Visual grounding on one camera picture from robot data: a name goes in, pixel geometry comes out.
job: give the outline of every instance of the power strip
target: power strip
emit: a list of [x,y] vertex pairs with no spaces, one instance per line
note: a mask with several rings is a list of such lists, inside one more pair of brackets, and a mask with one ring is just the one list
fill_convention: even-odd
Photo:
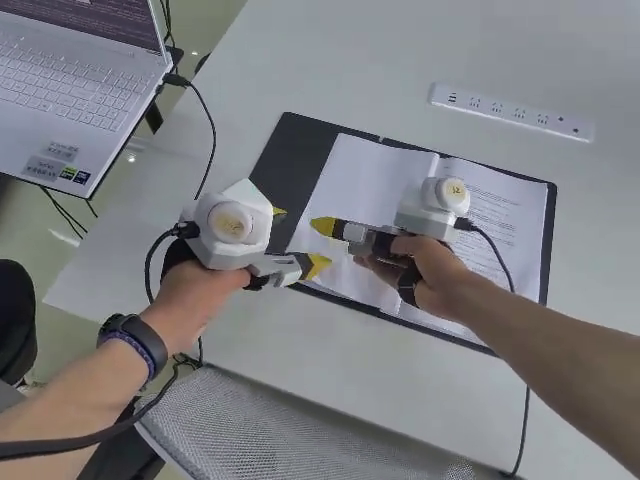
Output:
[[443,83],[434,83],[431,86],[429,103],[494,120],[535,128],[581,142],[591,143],[595,134],[594,122],[571,115],[505,102]]

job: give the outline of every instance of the white desk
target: white desk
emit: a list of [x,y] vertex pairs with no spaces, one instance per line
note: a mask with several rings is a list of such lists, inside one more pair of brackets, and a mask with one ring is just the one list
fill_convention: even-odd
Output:
[[[640,233],[616,220],[635,220],[640,202],[639,43],[640,7],[623,0],[249,2],[195,81],[219,133],[208,188],[251,172],[284,111],[554,181],[549,305],[640,333]],[[437,80],[593,118],[595,142],[428,107]],[[156,137],[46,302],[96,321],[144,307],[145,252],[193,195],[210,148],[193,95]],[[511,467],[524,386],[502,361],[293,291],[242,295],[207,332],[207,360]],[[537,398],[521,474],[630,478]]]

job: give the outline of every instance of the skin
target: skin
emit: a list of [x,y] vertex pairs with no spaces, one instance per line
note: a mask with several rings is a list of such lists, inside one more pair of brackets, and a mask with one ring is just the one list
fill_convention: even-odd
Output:
[[[394,253],[413,256],[423,281],[420,308],[473,330],[551,408],[640,478],[640,337],[562,315],[470,272],[438,242],[401,237]],[[356,262],[395,287],[400,270]],[[142,313],[169,353],[187,350],[235,290],[245,271],[174,267]],[[147,368],[119,340],[63,371],[38,396],[0,415],[0,441],[85,435],[111,425],[144,384]],[[95,448],[0,463],[0,478],[71,480]]]
[[[231,293],[244,270],[212,272],[195,262],[174,267],[156,301],[141,314],[170,355],[187,351]],[[0,442],[87,435],[115,422],[147,380],[148,369],[127,343],[110,340],[60,373],[38,395],[0,415]],[[77,478],[97,447],[0,463],[0,478]]]
[[[392,252],[414,257],[422,310],[471,329],[549,407],[640,478],[640,337],[514,295],[434,240],[399,237]],[[396,286],[398,268],[355,260]]]

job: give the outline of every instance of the floor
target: floor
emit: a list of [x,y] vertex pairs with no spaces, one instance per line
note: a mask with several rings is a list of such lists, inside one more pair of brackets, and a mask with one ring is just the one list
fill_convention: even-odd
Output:
[[[180,73],[191,78],[196,63],[222,38],[246,0],[188,0],[171,5],[173,35],[177,46],[186,52]],[[152,0],[156,14],[161,15],[159,0]],[[180,91],[168,88],[159,99],[163,113],[171,111]],[[141,126],[138,137],[150,136],[148,127]],[[111,196],[131,168],[126,152],[100,187],[93,200],[98,213],[109,204]],[[56,195],[59,201],[90,229],[94,223],[83,201]],[[42,298],[58,272],[73,255],[78,240],[66,222],[57,214],[48,199],[35,186],[11,181],[0,197],[0,258],[22,263],[31,274],[38,298]],[[39,354],[29,380],[46,383],[61,368],[75,358],[94,349],[97,325],[82,318],[40,304],[37,315]],[[165,468],[160,480],[180,478]]]

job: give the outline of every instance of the paper document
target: paper document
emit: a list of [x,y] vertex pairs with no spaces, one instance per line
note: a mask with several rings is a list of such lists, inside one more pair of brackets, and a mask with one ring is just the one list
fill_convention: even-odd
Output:
[[[289,251],[314,252],[333,265],[308,285],[377,307],[390,315],[482,344],[465,327],[401,301],[395,290],[357,266],[347,244],[324,237],[312,218],[338,217],[393,225],[405,187],[429,176],[461,178],[471,192],[469,217],[496,242],[518,294],[538,301],[547,185],[512,177],[459,158],[387,147],[340,134],[289,244]],[[461,232],[454,252],[475,272],[507,288],[507,280],[486,241]]]

